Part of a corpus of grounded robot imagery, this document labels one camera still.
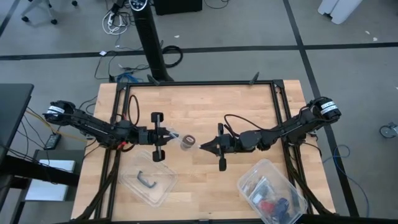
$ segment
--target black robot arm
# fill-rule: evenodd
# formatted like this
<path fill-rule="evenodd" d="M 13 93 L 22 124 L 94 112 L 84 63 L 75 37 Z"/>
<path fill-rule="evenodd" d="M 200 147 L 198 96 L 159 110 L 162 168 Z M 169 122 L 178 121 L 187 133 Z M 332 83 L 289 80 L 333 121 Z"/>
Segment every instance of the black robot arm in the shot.
<path fill-rule="evenodd" d="M 284 138 L 289 144 L 298 145 L 308 132 L 316 131 L 327 124 L 336 122 L 341 113 L 335 103 L 326 97 L 311 101 L 300 109 L 298 115 L 271 129 L 245 131 L 236 134 L 230 125 L 218 124 L 218 136 L 202 144 L 201 149 L 220 156 L 220 171 L 226 170 L 226 153 L 253 152 L 256 148 L 265 151 L 279 139 Z M 225 127 L 230 134 L 224 134 Z"/>
<path fill-rule="evenodd" d="M 125 119 L 109 124 L 76 109 L 73 103 L 62 100 L 51 102 L 51 106 L 44 116 L 49 123 L 61 126 L 70 125 L 79 129 L 84 135 L 94 136 L 102 147 L 120 149 L 126 152 L 136 144 L 154 145 L 156 150 L 152 155 L 155 162 L 165 159 L 165 152 L 161 149 L 161 146 L 166 145 L 169 140 L 173 139 L 170 131 L 160 127 L 164 116 L 163 113 L 158 112 L 151 114 L 151 121 L 155 124 L 155 129 L 138 127 Z M 126 143 L 131 143 L 133 146 L 129 149 L 123 149 Z"/>

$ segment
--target white cable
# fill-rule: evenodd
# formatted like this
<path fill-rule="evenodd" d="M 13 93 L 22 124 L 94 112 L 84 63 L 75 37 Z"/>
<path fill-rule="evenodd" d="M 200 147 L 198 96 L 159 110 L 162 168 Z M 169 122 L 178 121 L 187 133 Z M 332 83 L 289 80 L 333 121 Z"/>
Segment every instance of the white cable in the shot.
<path fill-rule="evenodd" d="M 108 13 L 103 17 L 103 19 L 102 19 L 102 29 L 104 30 L 104 32 L 105 32 L 106 34 L 109 34 L 109 35 L 120 35 L 120 34 L 123 34 L 125 31 L 127 31 L 128 26 L 127 26 L 127 24 L 123 24 L 123 20 L 122 20 L 122 16 L 121 16 L 121 15 L 119 15 L 119 26 L 116 26 L 115 28 L 112 28 L 112 26 L 110 26 L 110 25 L 107 23 L 107 25 L 108 25 L 108 30 L 109 30 L 109 31 L 107 31 L 107 30 L 105 29 L 105 26 L 104 26 L 105 19 L 106 19 L 107 16 L 109 16 L 108 21 L 110 21 L 110 18 L 111 18 L 112 15 L 113 15 L 113 12 L 108 12 Z M 116 32 L 116 31 L 120 30 L 122 27 L 124 27 L 124 30 L 123 30 L 123 31 Z"/>

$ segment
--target gray floor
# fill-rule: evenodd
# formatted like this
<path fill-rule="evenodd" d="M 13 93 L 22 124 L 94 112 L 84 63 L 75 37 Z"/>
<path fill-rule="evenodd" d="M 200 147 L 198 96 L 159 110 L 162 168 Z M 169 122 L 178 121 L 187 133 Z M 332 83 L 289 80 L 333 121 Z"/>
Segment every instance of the gray floor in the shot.
<path fill-rule="evenodd" d="M 209 4 L 219 4 L 208 0 Z M 247 45 L 295 45 L 295 39 L 281 0 L 232 0 L 228 7 L 213 10 L 204 6 L 202 12 L 155 16 L 160 39 L 165 45 L 183 48 L 227 47 Z M 80 1 L 75 9 L 68 1 L 52 0 L 59 24 L 49 23 L 42 9 L 28 16 L 31 24 L 21 21 L 19 14 L 29 2 L 22 0 L 6 30 L 0 36 L 0 55 L 60 54 L 114 50 L 115 36 L 106 35 L 101 20 L 106 12 L 102 0 Z M 364 0 L 342 25 L 334 25 L 318 14 L 319 0 L 290 0 L 303 42 L 314 44 L 358 44 L 397 42 L 398 3 L 393 0 Z M 0 2 L 0 22 L 12 1 Z M 140 47 L 134 27 L 121 36 L 119 43 L 131 48 Z M 309 50 L 308 57 L 322 95 L 333 98 L 343 117 L 333 125 L 338 144 L 347 144 L 351 156 L 343 159 L 347 173 L 365 190 L 370 202 L 370 216 L 398 218 L 395 178 L 398 139 L 383 139 L 378 129 L 390 121 L 398 122 L 395 111 L 397 98 L 397 48 Z M 176 55 L 166 55 L 173 61 Z M 45 60 L 0 61 L 0 82 L 33 83 L 35 85 L 30 107 L 44 112 L 54 100 L 68 100 L 79 105 L 92 98 L 101 80 L 93 78 L 99 58 L 63 58 Z M 98 77 L 107 76 L 109 58 L 99 67 Z M 111 73 L 120 73 L 117 64 L 135 66 L 145 63 L 143 56 L 116 57 Z M 313 98 L 312 90 L 298 51 L 247 51 L 185 54 L 182 63 L 169 69 L 178 81 L 248 80 L 260 71 L 261 79 L 298 79 L 305 98 Z M 144 78 L 147 72 L 137 73 Z M 39 121 L 28 116 L 44 141 L 50 134 Z M 79 135 L 73 128 L 62 131 Z M 28 128 L 31 138 L 37 136 Z M 323 131 L 319 132 L 319 146 L 323 157 L 331 155 Z M 12 147 L 25 152 L 25 138 L 17 135 Z M 82 150 L 84 144 L 63 138 L 60 149 Z M 29 155 L 37 149 L 30 143 Z M 325 163 L 328 183 L 337 211 L 347 215 L 345 201 L 333 162 Z M 364 196 L 351 184 L 362 216 L 366 213 Z M 18 190 L 11 190 L 0 220 L 9 222 Z M 28 203 L 20 223 L 53 223 L 66 221 L 72 209 L 71 202 Z"/>

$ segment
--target wooden table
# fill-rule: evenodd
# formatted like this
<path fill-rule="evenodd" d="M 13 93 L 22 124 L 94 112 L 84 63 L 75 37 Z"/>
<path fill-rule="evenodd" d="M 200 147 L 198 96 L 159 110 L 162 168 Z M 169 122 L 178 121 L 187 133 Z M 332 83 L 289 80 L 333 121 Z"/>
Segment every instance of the wooden table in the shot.
<path fill-rule="evenodd" d="M 295 115 L 305 105 L 300 82 L 286 80 L 285 89 L 291 113 Z M 115 93 L 116 84 L 100 86 L 95 108 L 97 118 L 109 122 Z M 119 113 L 122 110 L 123 94 Z M 224 123 L 223 116 L 226 113 L 243 116 L 263 128 L 277 125 L 269 85 L 147 86 L 133 87 L 131 94 L 135 94 L 139 100 L 139 126 L 153 128 L 150 113 L 160 111 L 164 113 L 164 126 L 191 134 L 200 144 L 211 141 L 217 135 L 217 123 Z M 279 103 L 284 117 L 281 98 Z M 131 104 L 131 114 L 131 119 L 135 120 L 134 103 Z M 231 118 L 229 122 L 237 133 L 255 129 L 239 119 Z M 307 137 L 307 142 L 316 145 L 310 137 Z M 300 148 L 308 186 L 319 201 L 334 212 L 319 152 L 308 145 Z M 154 146 L 136 146 L 132 151 L 122 153 L 119 173 L 127 169 L 132 154 L 141 149 L 152 152 Z M 272 161 L 283 174 L 287 173 L 280 141 L 265 152 L 256 150 L 250 154 L 227 154 L 228 168 L 225 172 L 218 171 L 218 158 L 209 152 L 199 149 L 184 152 L 175 144 L 164 146 L 164 150 L 164 162 L 178 173 L 178 182 L 165 202 L 159 208 L 153 208 L 118 183 L 113 221 L 258 218 L 239 194 L 236 186 L 238 179 L 263 158 Z M 72 218 L 84 211 L 98 190 L 104 152 L 105 150 L 97 149 L 84 161 Z M 108 196 L 109 193 L 104 196 L 103 216 L 106 214 Z"/>

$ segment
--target black box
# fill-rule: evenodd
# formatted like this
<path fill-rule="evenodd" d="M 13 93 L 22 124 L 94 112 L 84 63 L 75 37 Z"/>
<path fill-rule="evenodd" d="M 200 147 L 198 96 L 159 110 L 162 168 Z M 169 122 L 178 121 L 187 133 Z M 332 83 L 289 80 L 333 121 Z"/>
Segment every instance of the black box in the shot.
<path fill-rule="evenodd" d="M 202 0 L 154 0 L 154 5 L 159 16 L 202 10 Z"/>

